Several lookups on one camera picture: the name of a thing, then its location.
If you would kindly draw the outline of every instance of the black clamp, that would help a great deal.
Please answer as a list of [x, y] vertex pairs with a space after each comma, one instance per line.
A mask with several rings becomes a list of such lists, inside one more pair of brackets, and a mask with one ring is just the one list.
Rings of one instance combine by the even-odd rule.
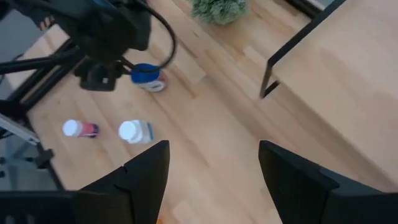
[[52, 149], [47, 149], [40, 153], [38, 157], [34, 159], [34, 163], [36, 164], [38, 169], [46, 169], [49, 164], [50, 160], [54, 157], [54, 152]]

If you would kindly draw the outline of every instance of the bottle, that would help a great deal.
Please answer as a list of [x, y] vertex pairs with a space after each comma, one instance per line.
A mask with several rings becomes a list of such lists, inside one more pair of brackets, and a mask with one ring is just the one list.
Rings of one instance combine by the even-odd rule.
[[123, 122], [119, 127], [119, 136], [130, 144], [149, 144], [155, 138], [152, 125], [143, 120]]
[[[155, 66], [148, 63], [140, 63], [136, 65], [136, 68], [145, 71], [153, 70], [155, 69]], [[165, 75], [161, 71], [142, 73], [133, 69], [131, 70], [130, 75], [131, 81], [144, 90], [158, 92], [166, 88]]]
[[95, 138], [100, 132], [100, 129], [96, 124], [70, 119], [63, 124], [62, 131], [64, 135], [70, 137]]

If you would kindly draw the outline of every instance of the blue lid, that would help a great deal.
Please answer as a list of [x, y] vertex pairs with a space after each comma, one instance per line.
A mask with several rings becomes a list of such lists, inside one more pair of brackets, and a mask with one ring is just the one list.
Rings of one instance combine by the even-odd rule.
[[[137, 64], [136, 67], [140, 70], [153, 70], [156, 68], [156, 66], [148, 64], [148, 63], [140, 63]], [[141, 73], [138, 72], [137, 70], [131, 70], [130, 72], [131, 75], [131, 81], [133, 83], [149, 83], [152, 81], [155, 81], [156, 79], [159, 78], [160, 76], [160, 71], [153, 72], [153, 73]]]

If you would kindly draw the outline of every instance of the bottle label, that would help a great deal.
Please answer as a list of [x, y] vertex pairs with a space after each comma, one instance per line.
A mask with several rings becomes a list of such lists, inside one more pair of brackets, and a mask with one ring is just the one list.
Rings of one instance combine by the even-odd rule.
[[163, 90], [166, 87], [166, 84], [162, 81], [155, 80], [149, 83], [138, 84], [138, 86], [147, 91], [157, 92]]
[[79, 137], [95, 138], [99, 132], [100, 129], [98, 125], [83, 123], [83, 129], [81, 130]]
[[155, 135], [154, 135], [154, 130], [152, 129], [152, 125], [150, 123], [148, 123], [148, 131], [149, 131], [150, 141], [153, 141], [155, 139]]
[[141, 83], [138, 84], [139, 87], [151, 91], [151, 92], [158, 92], [162, 91], [166, 87], [166, 78], [164, 73], [160, 72], [158, 79], [149, 82], [149, 83]]

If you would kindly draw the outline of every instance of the white bottle cap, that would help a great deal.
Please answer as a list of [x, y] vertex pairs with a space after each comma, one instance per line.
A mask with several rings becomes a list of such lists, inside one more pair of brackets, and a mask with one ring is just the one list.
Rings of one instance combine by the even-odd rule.
[[79, 136], [82, 126], [79, 121], [70, 119], [63, 124], [62, 131], [66, 136]]
[[131, 121], [125, 121], [119, 127], [119, 136], [123, 140], [132, 141], [138, 134], [137, 126]]

